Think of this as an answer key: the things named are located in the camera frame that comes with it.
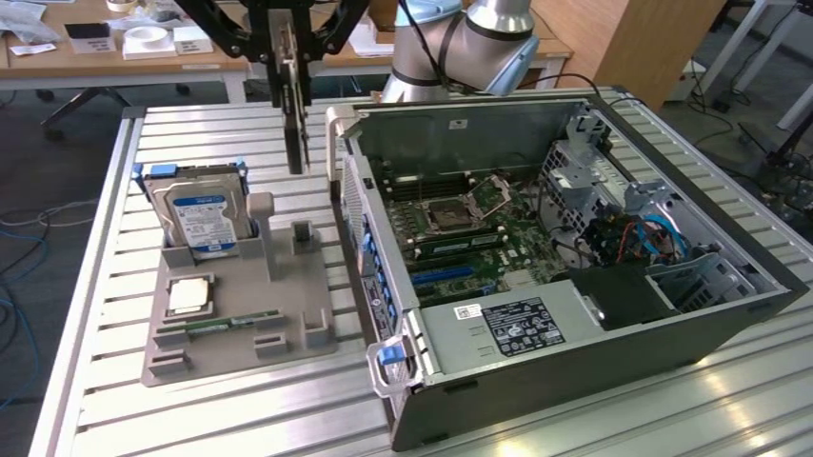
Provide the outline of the Nvidia graphics card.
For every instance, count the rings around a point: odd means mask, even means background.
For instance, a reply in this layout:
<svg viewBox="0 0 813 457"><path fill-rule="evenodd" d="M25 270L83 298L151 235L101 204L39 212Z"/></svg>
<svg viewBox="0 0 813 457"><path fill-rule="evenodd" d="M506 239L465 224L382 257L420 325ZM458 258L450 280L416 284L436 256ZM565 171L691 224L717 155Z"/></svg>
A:
<svg viewBox="0 0 813 457"><path fill-rule="evenodd" d="M284 117L288 166L293 174L304 174L310 166L306 133L306 103L298 72L296 18L290 10L270 10L273 51L281 78L281 113Z"/></svg>

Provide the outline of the crumpled plastic wrap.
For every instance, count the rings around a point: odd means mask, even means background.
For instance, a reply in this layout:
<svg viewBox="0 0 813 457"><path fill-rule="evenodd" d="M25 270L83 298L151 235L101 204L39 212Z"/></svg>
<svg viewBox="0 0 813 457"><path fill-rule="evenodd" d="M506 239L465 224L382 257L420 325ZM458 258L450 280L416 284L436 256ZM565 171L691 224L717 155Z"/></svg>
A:
<svg viewBox="0 0 813 457"><path fill-rule="evenodd" d="M121 18L106 21L114 30L131 30L138 27L157 27L171 30L185 27L187 22L174 10L146 10L135 8L131 13Z"/></svg>

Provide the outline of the wide white tape roll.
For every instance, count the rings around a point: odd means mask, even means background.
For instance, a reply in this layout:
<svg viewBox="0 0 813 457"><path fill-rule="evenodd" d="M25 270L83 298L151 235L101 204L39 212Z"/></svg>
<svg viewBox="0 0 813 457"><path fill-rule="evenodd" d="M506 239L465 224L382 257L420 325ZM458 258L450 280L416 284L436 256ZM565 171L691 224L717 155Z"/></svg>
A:
<svg viewBox="0 0 813 457"><path fill-rule="evenodd" d="M170 33L161 27L142 26L130 29L123 37L127 45L157 49L169 43Z"/></svg>

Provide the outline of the black and white box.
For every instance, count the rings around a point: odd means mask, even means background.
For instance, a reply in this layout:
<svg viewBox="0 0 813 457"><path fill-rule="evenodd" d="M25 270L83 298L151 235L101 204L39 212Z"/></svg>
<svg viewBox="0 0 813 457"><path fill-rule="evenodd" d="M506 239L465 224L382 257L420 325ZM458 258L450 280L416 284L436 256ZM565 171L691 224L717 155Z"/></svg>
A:
<svg viewBox="0 0 813 457"><path fill-rule="evenodd" d="M114 52L117 41L107 23L66 24L66 33L77 54Z"/></svg>

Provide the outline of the hard disk with blue rails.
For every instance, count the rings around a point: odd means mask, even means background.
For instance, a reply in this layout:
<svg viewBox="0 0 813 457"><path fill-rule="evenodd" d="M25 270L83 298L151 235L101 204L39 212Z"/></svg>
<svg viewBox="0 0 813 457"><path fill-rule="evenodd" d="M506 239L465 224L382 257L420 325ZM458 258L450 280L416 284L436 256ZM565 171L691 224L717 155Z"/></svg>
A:
<svg viewBox="0 0 813 457"><path fill-rule="evenodd" d="M189 248L197 260L207 260L231 255L238 243L257 236L247 175L242 161L134 166L133 180L153 205L169 248Z"/></svg>

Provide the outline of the black chair base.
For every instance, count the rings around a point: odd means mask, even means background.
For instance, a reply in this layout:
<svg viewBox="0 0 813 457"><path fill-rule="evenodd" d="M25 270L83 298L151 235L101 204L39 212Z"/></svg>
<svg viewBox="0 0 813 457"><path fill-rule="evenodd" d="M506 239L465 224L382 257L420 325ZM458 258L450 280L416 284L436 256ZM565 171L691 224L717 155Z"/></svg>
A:
<svg viewBox="0 0 813 457"><path fill-rule="evenodd" d="M182 96L189 96L191 94L191 89L186 84L175 83L174 88L175 92ZM42 102L54 102L55 100L55 94L51 89L37 89L35 95ZM123 109L133 107L133 104L115 87L91 87L83 89L41 122L42 133L46 140L58 142L65 139L65 132L54 128L55 124L99 96L110 98Z"/></svg>

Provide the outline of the grey parts rack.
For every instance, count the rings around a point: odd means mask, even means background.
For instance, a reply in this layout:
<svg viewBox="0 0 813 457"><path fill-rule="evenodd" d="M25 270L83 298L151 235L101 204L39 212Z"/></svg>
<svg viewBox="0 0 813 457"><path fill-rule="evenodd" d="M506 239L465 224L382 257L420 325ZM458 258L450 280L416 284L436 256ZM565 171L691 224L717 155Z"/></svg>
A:
<svg viewBox="0 0 813 457"><path fill-rule="evenodd" d="M294 362L338 350L322 237L308 220L273 228L274 196L247 198L255 237L233 254L197 260L189 248L163 248L145 343L142 383L157 387ZM171 284L209 281L209 303L194 313L169 315ZM253 326L206 334L157 329L194 321L278 310Z"/></svg>

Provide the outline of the CPU chip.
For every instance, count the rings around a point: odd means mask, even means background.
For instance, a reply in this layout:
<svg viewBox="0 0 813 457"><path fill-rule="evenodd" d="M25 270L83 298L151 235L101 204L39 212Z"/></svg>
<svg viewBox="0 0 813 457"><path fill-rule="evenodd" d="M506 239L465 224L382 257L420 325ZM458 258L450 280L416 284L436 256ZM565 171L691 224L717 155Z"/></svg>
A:
<svg viewBox="0 0 813 457"><path fill-rule="evenodd" d="M205 278L182 279L171 284L169 315L201 311L209 303L209 281Z"/></svg>

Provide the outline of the green Dell motherboard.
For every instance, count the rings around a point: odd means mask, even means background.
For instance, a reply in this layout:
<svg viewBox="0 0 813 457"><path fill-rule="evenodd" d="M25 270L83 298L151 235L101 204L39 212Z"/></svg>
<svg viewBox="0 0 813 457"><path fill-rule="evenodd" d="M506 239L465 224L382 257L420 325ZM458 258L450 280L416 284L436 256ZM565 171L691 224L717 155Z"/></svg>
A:
<svg viewBox="0 0 813 457"><path fill-rule="evenodd" d="M469 209L465 195L493 174L508 182L512 200L486 219L480 219ZM484 172L398 177L388 170L380 183L386 216L409 279L412 274L421 271L465 266L474 268L474 274L469 277L421 286L412 284L421 307L429 308L546 284L567 273L567 260L555 246L553 236L540 223L538 211L532 205L529 192L538 187L525 173L497 168ZM460 198L465 203L473 227L436 232L428 205L434 200L450 198ZM430 258L414 254L413 249L420 243L481 234L504 235L504 246Z"/></svg>

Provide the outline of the wooden cabinet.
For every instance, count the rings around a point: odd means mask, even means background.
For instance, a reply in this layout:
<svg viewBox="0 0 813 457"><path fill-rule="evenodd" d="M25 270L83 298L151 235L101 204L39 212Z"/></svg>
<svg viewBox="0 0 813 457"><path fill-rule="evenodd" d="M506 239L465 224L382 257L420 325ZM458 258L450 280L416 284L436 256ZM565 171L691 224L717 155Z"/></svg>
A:
<svg viewBox="0 0 813 457"><path fill-rule="evenodd" d="M532 0L573 51L560 88L621 86L660 109L727 0Z"/></svg>

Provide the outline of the black disk connector block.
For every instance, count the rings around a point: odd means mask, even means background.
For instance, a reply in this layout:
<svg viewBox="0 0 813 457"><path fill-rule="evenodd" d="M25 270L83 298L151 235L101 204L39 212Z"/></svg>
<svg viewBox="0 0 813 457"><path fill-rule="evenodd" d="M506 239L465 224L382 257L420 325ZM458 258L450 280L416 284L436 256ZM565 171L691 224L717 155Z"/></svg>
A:
<svg viewBox="0 0 813 457"><path fill-rule="evenodd" d="M628 227L635 222L636 218L628 215L591 219L581 233L581 239L591 249L597 266L608 267L617 262L619 251L624 243L623 238L629 234Z"/></svg>

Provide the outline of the small white floor box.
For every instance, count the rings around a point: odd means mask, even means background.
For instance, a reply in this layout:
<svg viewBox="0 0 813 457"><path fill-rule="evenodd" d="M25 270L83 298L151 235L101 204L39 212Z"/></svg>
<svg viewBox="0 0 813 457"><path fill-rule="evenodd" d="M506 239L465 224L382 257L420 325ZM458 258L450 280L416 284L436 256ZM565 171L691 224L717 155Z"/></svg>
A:
<svg viewBox="0 0 813 457"><path fill-rule="evenodd" d="M695 59L688 62L669 96L671 102L683 102L689 98L703 80L705 71L707 68Z"/></svg>

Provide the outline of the grey disk bay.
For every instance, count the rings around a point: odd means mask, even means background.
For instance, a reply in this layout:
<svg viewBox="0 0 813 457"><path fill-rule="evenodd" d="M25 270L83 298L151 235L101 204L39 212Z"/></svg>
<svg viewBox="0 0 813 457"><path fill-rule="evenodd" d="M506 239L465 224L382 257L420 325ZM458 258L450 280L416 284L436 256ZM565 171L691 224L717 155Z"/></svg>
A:
<svg viewBox="0 0 813 457"><path fill-rule="evenodd" d="M756 296L757 289L745 275L716 252L675 265L645 269L671 305L692 312Z"/></svg>

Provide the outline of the black tripod stand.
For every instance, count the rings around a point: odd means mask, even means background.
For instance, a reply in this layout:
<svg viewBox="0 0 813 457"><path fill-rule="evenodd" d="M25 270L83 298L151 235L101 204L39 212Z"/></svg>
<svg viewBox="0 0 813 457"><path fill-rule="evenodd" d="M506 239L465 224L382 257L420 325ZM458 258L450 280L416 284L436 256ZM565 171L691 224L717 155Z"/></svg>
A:
<svg viewBox="0 0 813 457"><path fill-rule="evenodd" d="M813 220L813 149L809 153L799 152L803 137L813 130L813 83L776 126L789 131L780 143L753 123L740 125L741 141L757 150L752 166L756 173L771 170L777 177L796 182L792 192L783 197L783 205Z"/></svg>

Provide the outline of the white desk frame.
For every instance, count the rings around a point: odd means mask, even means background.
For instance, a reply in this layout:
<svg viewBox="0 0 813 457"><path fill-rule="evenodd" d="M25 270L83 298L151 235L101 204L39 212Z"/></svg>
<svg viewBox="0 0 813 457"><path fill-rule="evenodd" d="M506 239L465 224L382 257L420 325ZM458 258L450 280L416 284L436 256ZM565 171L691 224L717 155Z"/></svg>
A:
<svg viewBox="0 0 813 457"><path fill-rule="evenodd" d="M712 108L705 103L705 95L721 75L735 52L744 44L748 35L761 21L761 17L769 9L779 7L785 7L787 10L776 20L771 32L763 38L761 44L743 61L740 69L729 79L728 89L724 91L724 94L733 97L743 96L745 95L747 88L759 72L768 65L769 60L779 51L780 46L784 44L787 37L792 34L795 27L808 23L809 29L813 30L813 0L727 0L719 17L713 22L711 31L720 29L723 23L727 21L729 12L733 9L748 8L748 12L703 77L699 77L695 72L692 73L696 85L691 91L691 100L697 103L701 114L713 117L725 125L724 130L701 137L697 140L699 143L703 143L712 138L721 137L735 131L735 125L712 112Z"/></svg>

